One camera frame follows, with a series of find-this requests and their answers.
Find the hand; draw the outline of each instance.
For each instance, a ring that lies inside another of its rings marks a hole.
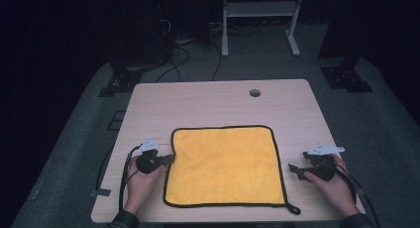
[[[336,164],[346,170],[346,164],[338,156],[333,155],[333,157]],[[346,174],[340,167],[337,169]],[[329,181],[325,181],[309,171],[306,171],[304,175],[321,189],[327,200],[339,210],[344,218],[360,213],[353,202],[348,185],[338,174],[335,174]]]
[[[127,172],[129,197],[124,206],[124,210],[134,215],[139,213],[140,208],[151,195],[158,177],[165,172],[164,166],[161,166],[149,174],[142,173],[137,170],[136,158],[133,157],[130,160]]]

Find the table top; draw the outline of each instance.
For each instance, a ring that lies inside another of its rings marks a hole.
[[[176,128],[265,125],[278,146],[288,201],[284,207],[175,208],[163,203],[164,175],[142,208],[141,222],[278,222],[339,220],[340,214],[312,183],[299,180],[288,164],[310,167],[302,152],[317,143],[335,145],[309,83],[303,79],[145,83],[134,89],[120,133],[91,214],[94,222],[110,222],[118,213],[119,188],[127,154],[146,139],[159,143],[159,155],[172,152]],[[358,199],[358,207],[365,212]]]

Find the finger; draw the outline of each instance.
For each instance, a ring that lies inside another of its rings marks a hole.
[[[303,175],[319,187],[322,187],[326,182],[310,171],[306,171]]]
[[[337,156],[336,154],[333,154],[332,156],[334,158],[334,162],[337,165],[340,165],[341,167],[344,167],[346,165],[346,163],[344,163],[344,161],[339,156]]]
[[[129,172],[135,172],[137,170],[137,165],[136,165],[136,159],[138,156],[132,157],[130,159],[130,164],[129,164],[129,168],[128,171]]]
[[[160,174],[164,174],[166,172],[166,166],[161,166],[160,168]]]

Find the sleeve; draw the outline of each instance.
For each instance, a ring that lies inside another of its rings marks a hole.
[[[111,228],[136,228],[140,224],[139,218],[134,214],[121,210],[108,227]]]
[[[349,216],[340,223],[340,228],[372,228],[368,217],[364,214]]]

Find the yellow microfiber cloth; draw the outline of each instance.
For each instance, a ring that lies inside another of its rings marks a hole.
[[[277,145],[266,126],[179,128],[172,133],[164,202],[175,207],[207,205],[285,206]]]

